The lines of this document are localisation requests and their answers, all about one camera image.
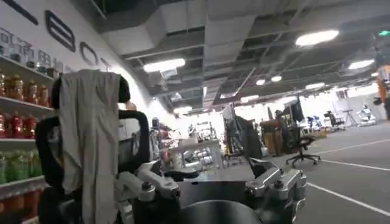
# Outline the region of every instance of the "gray cloth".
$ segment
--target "gray cloth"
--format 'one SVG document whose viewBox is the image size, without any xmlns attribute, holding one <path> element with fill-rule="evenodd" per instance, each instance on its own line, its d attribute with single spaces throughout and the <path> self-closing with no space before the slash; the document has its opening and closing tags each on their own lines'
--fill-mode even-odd
<svg viewBox="0 0 390 224">
<path fill-rule="evenodd" d="M 60 125 L 67 192 L 82 186 L 84 224 L 112 224 L 117 210 L 120 75 L 81 70 L 62 77 Z"/>
</svg>

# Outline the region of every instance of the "ceiling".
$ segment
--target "ceiling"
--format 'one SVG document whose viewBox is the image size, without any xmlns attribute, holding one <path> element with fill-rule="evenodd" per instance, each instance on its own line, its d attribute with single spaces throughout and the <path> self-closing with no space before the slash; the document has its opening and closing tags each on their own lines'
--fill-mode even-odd
<svg viewBox="0 0 390 224">
<path fill-rule="evenodd" d="M 378 52 L 386 57 L 390 48 L 390 37 L 377 35 L 390 30 L 388 0 L 84 1 L 102 37 L 170 109 L 203 111 L 254 94 L 262 102 L 317 82 L 363 85 L 375 65 L 350 71 L 349 64 Z M 326 29 L 340 34 L 314 47 L 295 45 L 300 35 Z M 186 63 L 166 80 L 143 71 L 172 58 Z M 275 75 L 282 81 L 271 82 Z M 258 79 L 266 83 L 257 86 Z M 229 93 L 237 94 L 221 99 Z"/>
</svg>

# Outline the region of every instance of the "desk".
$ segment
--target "desk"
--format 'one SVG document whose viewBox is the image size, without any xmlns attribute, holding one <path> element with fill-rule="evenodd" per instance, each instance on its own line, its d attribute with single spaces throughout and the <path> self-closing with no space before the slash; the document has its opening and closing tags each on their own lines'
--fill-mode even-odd
<svg viewBox="0 0 390 224">
<path fill-rule="evenodd" d="M 180 154 L 180 156 L 182 157 L 181 164 L 178 164 L 176 161 L 174 162 L 174 167 L 176 169 L 185 166 L 185 158 L 183 155 L 185 152 L 193 152 L 202 149 L 210 149 L 210 154 L 213 158 L 214 165 L 216 165 L 217 168 L 223 168 L 221 151 L 219 149 L 219 140 L 204 141 L 198 144 L 183 145 L 176 148 L 167 149 L 167 151 L 169 151 L 173 155 L 173 157 L 175 157 L 177 154 Z"/>
</svg>

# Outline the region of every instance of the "white floor line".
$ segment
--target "white floor line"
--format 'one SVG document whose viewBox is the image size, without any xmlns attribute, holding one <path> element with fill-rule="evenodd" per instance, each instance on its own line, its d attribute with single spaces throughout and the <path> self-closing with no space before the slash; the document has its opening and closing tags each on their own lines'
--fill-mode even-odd
<svg viewBox="0 0 390 224">
<path fill-rule="evenodd" d="M 343 147 L 343 148 L 340 148 L 340 149 L 332 149 L 332 150 L 323 151 L 323 152 L 317 152 L 317 153 L 313 153 L 313 154 L 314 155 L 320 155 L 320 154 L 325 154 L 325 153 L 330 153 L 330 152 L 342 151 L 342 150 L 345 150 L 345 149 L 352 149 L 352 148 L 357 148 L 357 147 L 362 147 L 362 146 L 367 146 L 367 145 L 374 145 L 374 144 L 378 144 L 378 143 L 382 143 L 382 142 L 389 142 L 389 141 L 390 141 L 390 139 L 384 139 L 384 140 L 380 140 L 380 141 L 368 142 L 368 143 L 364 143 L 364 144 L 360 144 L 360 145 L 351 145 L 351 146 Z"/>
<path fill-rule="evenodd" d="M 324 192 L 326 192 L 326 193 L 332 194 L 332 195 L 334 195 L 334 196 L 336 196 L 336 197 L 339 197 L 339 198 L 342 198 L 342 199 L 344 199 L 344 200 L 347 200 L 347 201 L 349 201 L 349 202 L 352 202 L 352 203 L 354 203 L 354 204 L 360 205 L 360 206 L 365 207 L 365 208 L 367 208 L 367 209 L 370 209 L 370 210 L 372 210 L 372 211 L 375 211 L 375 212 L 378 212 L 378 213 L 381 213 L 381 214 L 383 214 L 383 215 L 386 215 L 386 216 L 390 217 L 390 212 L 386 212 L 386 211 L 384 211 L 384 210 L 382 210 L 382 209 L 380 209 L 380 208 L 373 207 L 373 206 L 368 205 L 368 204 L 365 204 L 365 203 L 363 203 L 363 202 L 361 202 L 361 201 L 355 200 L 355 199 L 350 198 L 350 197 L 348 197 L 348 196 L 339 194 L 339 193 L 337 193 L 337 192 L 328 190 L 328 189 L 326 189 L 326 188 L 317 186 L 317 185 L 312 184 L 312 183 L 307 183 L 307 185 L 309 185 L 309 186 L 311 186 L 311 187 L 314 187 L 314 188 L 316 188 L 316 189 L 319 189 L 319 190 L 321 190 L 321 191 L 324 191 Z"/>
<path fill-rule="evenodd" d="M 332 161 L 332 160 L 326 160 L 326 159 L 322 159 L 321 161 L 322 162 L 327 162 L 327 163 L 336 163 L 336 164 L 348 165 L 348 166 L 358 166 L 358 167 L 369 168 L 369 169 L 374 169 L 374 170 L 390 171 L 390 169 L 382 168 L 382 167 L 376 167 L 376 166 L 366 166 L 366 165 L 360 165 L 360 164 L 355 164 L 355 163 L 344 163 L 344 162 L 338 162 L 338 161 Z"/>
</svg>

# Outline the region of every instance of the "shelf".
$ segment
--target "shelf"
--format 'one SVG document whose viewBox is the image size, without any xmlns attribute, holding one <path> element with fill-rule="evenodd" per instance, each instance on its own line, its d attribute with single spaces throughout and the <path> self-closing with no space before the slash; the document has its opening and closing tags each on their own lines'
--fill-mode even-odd
<svg viewBox="0 0 390 224">
<path fill-rule="evenodd" d="M 0 110 L 12 115 L 15 111 L 22 115 L 31 114 L 34 117 L 41 119 L 43 116 L 50 116 L 53 109 L 27 103 L 20 100 L 11 99 L 8 97 L 0 96 Z"/>
<path fill-rule="evenodd" d="M 0 200 L 46 188 L 44 176 L 0 184 Z"/>
<path fill-rule="evenodd" d="M 24 221 L 22 224 L 39 224 L 38 217 L 34 217 L 32 219 Z"/>
<path fill-rule="evenodd" d="M 35 149 L 35 139 L 0 138 L 0 152 Z"/>
<path fill-rule="evenodd" d="M 37 83 L 50 87 L 54 81 L 52 77 L 23 66 L 2 55 L 0 55 L 0 69 L 6 76 L 18 74 L 25 82 L 34 79 Z"/>
</svg>

